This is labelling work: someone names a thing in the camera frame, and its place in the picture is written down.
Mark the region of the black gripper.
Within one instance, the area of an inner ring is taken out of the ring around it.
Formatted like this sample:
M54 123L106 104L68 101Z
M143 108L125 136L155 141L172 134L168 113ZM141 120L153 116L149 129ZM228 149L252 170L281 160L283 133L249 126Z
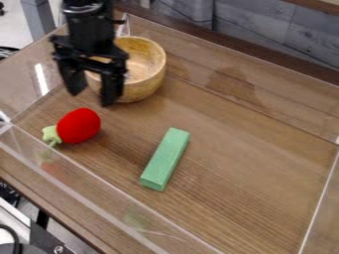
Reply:
M106 14L66 14L68 33L50 36L57 63L68 93L78 95L85 87L85 70L102 72L100 75L100 105L112 105L123 95L124 73L128 53L114 43L113 25L123 24ZM94 63L90 57L108 59L108 68Z

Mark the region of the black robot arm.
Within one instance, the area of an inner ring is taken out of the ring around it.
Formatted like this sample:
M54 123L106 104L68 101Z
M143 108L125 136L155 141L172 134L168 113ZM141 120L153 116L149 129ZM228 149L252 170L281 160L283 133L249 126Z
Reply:
M52 35L53 60L72 96L86 87L85 72L100 76L100 105L113 104L123 95L128 53L114 44L113 0L64 0L68 34Z

